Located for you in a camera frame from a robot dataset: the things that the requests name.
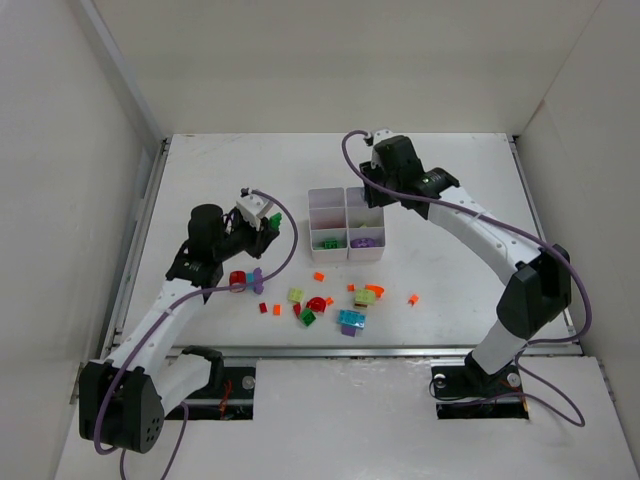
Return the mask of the green lego plate piece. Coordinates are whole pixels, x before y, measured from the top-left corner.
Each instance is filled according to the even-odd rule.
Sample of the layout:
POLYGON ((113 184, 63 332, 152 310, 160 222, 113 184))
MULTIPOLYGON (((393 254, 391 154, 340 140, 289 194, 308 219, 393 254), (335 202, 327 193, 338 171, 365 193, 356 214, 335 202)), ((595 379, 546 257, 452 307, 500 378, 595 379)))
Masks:
POLYGON ((269 218, 269 227, 275 231, 280 229, 280 225, 282 222, 282 214, 280 212, 275 213, 269 218))

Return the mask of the red cylinder lego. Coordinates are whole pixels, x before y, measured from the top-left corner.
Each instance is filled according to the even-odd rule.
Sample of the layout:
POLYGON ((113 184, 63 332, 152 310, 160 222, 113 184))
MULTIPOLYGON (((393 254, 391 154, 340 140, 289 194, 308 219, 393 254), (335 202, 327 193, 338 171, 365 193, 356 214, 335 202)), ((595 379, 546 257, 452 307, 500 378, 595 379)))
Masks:
POLYGON ((245 271, 235 270, 229 274, 229 291, 232 293, 244 292, 247 288, 247 275, 245 271))

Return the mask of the purple lego block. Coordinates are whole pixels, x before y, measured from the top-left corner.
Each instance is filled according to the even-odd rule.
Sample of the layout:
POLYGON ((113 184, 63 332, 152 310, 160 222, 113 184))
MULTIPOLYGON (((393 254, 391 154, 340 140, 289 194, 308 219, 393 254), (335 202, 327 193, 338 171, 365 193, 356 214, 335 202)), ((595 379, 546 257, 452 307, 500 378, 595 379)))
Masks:
POLYGON ((351 240, 350 247, 352 249, 375 248, 376 241, 373 238, 369 237, 355 238, 351 240))

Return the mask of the purple flower lego piece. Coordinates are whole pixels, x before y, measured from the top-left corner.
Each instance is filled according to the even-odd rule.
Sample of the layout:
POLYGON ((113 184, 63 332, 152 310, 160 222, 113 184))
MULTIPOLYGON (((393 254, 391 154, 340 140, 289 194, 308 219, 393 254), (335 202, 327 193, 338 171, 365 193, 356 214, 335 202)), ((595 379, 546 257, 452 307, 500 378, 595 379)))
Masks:
POLYGON ((256 295, 262 295, 264 292, 264 276, 260 267, 246 274, 247 285, 256 295))

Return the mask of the lime pink lego brick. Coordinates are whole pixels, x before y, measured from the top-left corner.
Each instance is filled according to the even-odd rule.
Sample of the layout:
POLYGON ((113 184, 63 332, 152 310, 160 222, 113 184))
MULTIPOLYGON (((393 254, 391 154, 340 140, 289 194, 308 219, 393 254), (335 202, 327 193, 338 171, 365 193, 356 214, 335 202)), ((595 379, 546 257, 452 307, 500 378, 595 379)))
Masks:
POLYGON ((376 293, 369 289, 357 289, 354 294, 354 307, 356 309, 367 309, 376 303, 376 293))

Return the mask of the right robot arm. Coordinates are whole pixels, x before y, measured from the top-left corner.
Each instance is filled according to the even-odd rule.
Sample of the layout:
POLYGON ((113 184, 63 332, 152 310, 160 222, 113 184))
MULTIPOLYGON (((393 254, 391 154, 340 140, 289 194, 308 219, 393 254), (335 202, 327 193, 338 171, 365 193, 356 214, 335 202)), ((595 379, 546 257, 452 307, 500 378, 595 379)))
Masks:
POLYGON ((371 207, 400 203, 447 231, 476 254, 505 290, 497 319, 467 355, 462 375, 476 395, 495 381, 516 354, 571 302, 568 253, 542 246, 492 222, 492 215, 446 170, 425 170, 411 139, 387 130, 368 133, 371 158, 359 165, 371 207))

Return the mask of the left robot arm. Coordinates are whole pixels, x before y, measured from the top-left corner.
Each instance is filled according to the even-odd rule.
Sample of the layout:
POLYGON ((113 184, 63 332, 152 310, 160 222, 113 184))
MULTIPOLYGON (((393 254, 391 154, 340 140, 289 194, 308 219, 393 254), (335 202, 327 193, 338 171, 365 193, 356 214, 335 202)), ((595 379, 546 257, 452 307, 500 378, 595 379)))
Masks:
POLYGON ((169 413, 191 393, 220 382, 224 361, 211 348, 188 347, 173 365, 166 357, 210 296, 220 291, 224 262, 240 253, 258 259, 278 237, 281 219, 268 214, 272 206, 249 194, 230 212, 215 204, 192 209, 187 238, 148 313, 118 348, 81 371, 79 434, 98 452, 148 452, 169 413))

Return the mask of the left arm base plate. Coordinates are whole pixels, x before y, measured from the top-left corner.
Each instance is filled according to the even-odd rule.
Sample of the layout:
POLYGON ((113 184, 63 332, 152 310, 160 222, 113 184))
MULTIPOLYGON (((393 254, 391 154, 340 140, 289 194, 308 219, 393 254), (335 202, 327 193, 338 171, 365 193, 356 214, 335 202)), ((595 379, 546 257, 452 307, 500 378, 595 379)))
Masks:
POLYGON ((196 362, 167 368, 156 384, 166 420, 252 420, 256 388, 254 366, 225 366, 214 380, 210 364, 196 362))

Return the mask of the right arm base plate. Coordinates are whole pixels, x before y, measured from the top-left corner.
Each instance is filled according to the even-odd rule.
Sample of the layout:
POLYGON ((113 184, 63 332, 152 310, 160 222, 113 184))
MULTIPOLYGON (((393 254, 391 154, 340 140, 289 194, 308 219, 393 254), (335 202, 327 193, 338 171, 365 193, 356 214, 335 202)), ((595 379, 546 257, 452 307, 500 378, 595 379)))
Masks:
POLYGON ((463 365, 434 365, 431 375, 429 393, 439 420, 529 419, 519 396, 521 377, 513 364, 481 380, 471 379, 463 365))

